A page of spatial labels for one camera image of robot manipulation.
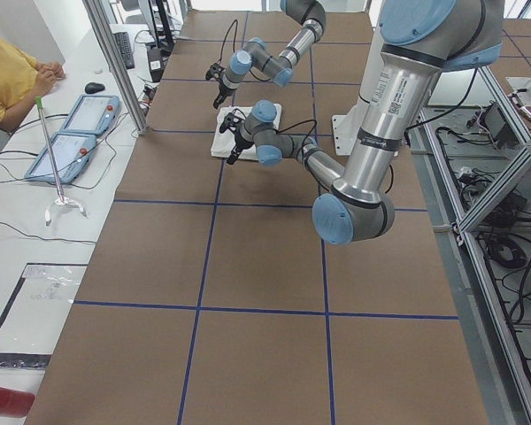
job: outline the brown table surface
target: brown table surface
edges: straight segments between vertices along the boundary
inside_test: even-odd
[[[394,227],[340,247],[316,235],[297,163],[211,158],[204,74],[234,18],[238,48],[259,35],[278,52],[298,30],[189,14],[26,425],[488,423],[408,150]],[[249,79],[235,104],[316,118],[335,155],[330,120],[356,102],[371,38],[366,14],[329,13],[293,83]],[[504,39],[496,74],[530,75],[531,23]]]

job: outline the white towel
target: white towel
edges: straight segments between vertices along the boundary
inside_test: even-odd
[[[217,126],[214,132],[214,140],[212,141],[212,147],[211,147],[211,155],[213,157],[228,158],[230,156],[230,152],[235,147],[234,134],[232,134],[231,131],[227,130],[223,134],[219,132],[220,124],[222,124],[222,120],[224,119],[224,117],[227,116],[229,112],[233,111],[234,109],[239,109],[246,116],[250,115],[250,112],[251,112],[251,107],[242,108],[240,106],[229,106],[226,108],[220,108],[219,116],[217,117]],[[275,109],[277,110],[277,117],[275,117],[273,126],[275,128],[279,128],[280,116],[281,116],[281,105],[275,104]],[[239,112],[237,113],[237,115],[239,117],[242,117],[242,115]],[[242,154],[240,155],[240,159],[251,159],[253,161],[257,161],[258,158],[256,157],[256,146],[252,146],[251,148],[243,151]]]

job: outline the silver robot arm segment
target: silver robot arm segment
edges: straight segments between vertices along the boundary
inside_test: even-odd
[[[394,208],[381,191],[405,129],[441,72],[485,66],[501,50],[503,0],[388,0],[381,12],[384,66],[341,177],[313,206],[315,228],[330,243],[386,233]]]
[[[267,51],[263,40],[254,37],[234,53],[227,68],[212,64],[205,78],[219,82],[219,95],[212,104],[214,108],[218,109],[236,92],[252,67],[285,87],[293,78],[293,68],[301,57],[324,34],[327,18],[324,8],[316,0],[281,0],[281,9],[301,24],[302,29],[277,58]]]

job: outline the black electronic device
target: black electronic device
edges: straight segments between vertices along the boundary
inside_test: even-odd
[[[515,241],[506,236],[493,236],[488,242],[488,255],[505,268],[522,268],[527,263],[527,254]]]
[[[498,148],[513,149],[519,145],[519,140],[507,123],[502,110],[495,102],[480,116],[480,124],[488,129],[494,145]]]
[[[120,52],[120,56],[124,61],[124,66],[126,69],[134,68],[134,53],[132,52],[132,45],[130,44],[129,35],[126,31],[119,31],[118,33],[113,33],[113,35],[116,46]]]
[[[165,65],[161,56],[161,49],[148,49],[148,67],[150,69],[151,80],[153,82],[160,82],[163,76]]]
[[[106,87],[100,82],[90,82],[85,86],[85,93],[88,95],[94,95],[95,93],[103,91],[104,89],[106,89]]]

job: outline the person's arm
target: person's arm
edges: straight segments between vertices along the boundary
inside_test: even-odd
[[[0,129],[11,133],[19,127],[35,104],[35,97],[47,95],[56,81],[55,74],[50,69],[42,67],[35,76],[35,85],[14,106],[6,109],[6,113],[0,121]]]

